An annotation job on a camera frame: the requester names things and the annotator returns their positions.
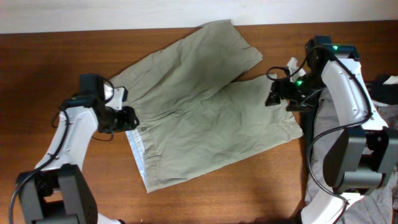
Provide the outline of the khaki green shorts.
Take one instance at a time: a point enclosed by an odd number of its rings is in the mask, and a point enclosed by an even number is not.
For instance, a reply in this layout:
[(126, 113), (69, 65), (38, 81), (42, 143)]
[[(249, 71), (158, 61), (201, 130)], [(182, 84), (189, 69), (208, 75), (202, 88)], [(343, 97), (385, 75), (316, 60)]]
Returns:
[(230, 21), (208, 23), (112, 79), (139, 119), (126, 133), (147, 192), (179, 184), (302, 135), (272, 82), (238, 77), (262, 60)]

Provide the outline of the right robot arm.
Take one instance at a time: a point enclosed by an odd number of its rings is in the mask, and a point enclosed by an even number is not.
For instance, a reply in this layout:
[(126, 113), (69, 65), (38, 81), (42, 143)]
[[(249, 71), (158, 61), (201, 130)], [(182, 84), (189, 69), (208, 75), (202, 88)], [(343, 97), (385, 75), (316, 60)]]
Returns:
[(397, 162), (397, 131), (388, 127), (374, 107), (353, 45), (334, 44), (317, 35), (305, 46), (302, 63), (291, 60), (285, 77), (274, 78), (266, 106), (287, 100), (288, 111), (304, 113), (306, 149), (310, 160), (320, 135), (311, 120), (318, 96), (328, 90), (339, 125), (338, 138), (323, 160), (323, 181), (314, 199), (296, 216), (298, 223), (336, 223), (355, 202), (385, 187)]

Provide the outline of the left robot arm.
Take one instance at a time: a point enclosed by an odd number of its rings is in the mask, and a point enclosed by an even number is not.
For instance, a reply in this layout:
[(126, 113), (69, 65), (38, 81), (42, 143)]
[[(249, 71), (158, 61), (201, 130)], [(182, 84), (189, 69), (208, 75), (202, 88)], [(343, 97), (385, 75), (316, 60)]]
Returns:
[(134, 130), (139, 120), (125, 106), (128, 91), (98, 74), (80, 76), (77, 93), (63, 101), (58, 126), (44, 157), (32, 171), (22, 172), (9, 207), (13, 222), (18, 201), (26, 223), (119, 223), (99, 213), (82, 174), (95, 132), (113, 135)]

